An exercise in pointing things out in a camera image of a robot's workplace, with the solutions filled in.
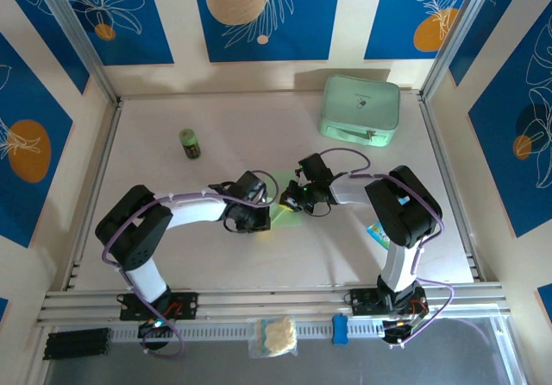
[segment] mint green case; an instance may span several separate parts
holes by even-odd
[[[326,82],[318,129],[333,139],[385,146],[397,129],[399,106],[397,85],[337,74]]]

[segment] blue sponge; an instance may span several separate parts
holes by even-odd
[[[333,344],[348,344],[347,338],[348,317],[337,314],[332,318],[334,324],[334,337],[331,339]]]

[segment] plastic bag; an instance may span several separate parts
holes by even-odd
[[[248,323],[250,357],[297,355],[297,331],[293,318],[249,319]]]

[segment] white wall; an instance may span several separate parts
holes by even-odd
[[[178,92],[322,90],[332,73],[419,87],[433,60],[364,61],[379,0],[338,0],[328,61],[209,63],[196,0],[155,0],[174,58],[170,66],[110,66],[123,96]]]
[[[0,329],[0,382],[11,384],[29,356],[28,334],[44,293],[66,265],[81,186],[108,110],[93,82],[80,95],[14,0],[0,0],[0,9],[0,32],[73,120],[31,245],[0,237],[0,297],[9,300]]]
[[[552,324],[536,288],[552,282],[552,221],[515,238],[467,112],[550,0],[513,0],[458,88],[450,76],[431,106],[487,276],[505,288],[537,383],[552,377]]]

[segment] white tabletop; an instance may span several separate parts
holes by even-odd
[[[93,230],[133,185],[143,184],[154,193],[185,193],[237,180],[248,169],[286,177],[305,156],[336,146],[368,155],[372,173],[409,166],[441,205],[447,226],[441,237],[426,246],[419,276],[473,281],[414,92],[402,93],[400,123],[385,148],[320,135],[321,102],[320,92],[126,101],[75,289],[125,287],[121,276],[102,263],[102,244]],[[180,146],[178,134],[184,128],[196,132],[202,151],[197,160],[187,159]],[[334,173],[364,162],[348,153],[327,154],[324,159]],[[369,206],[339,205],[324,218],[303,213],[282,216],[269,232],[253,235],[230,234],[220,222],[184,225],[164,235],[154,260],[172,288],[373,284],[386,259],[386,250],[367,234],[367,227],[375,221]]]

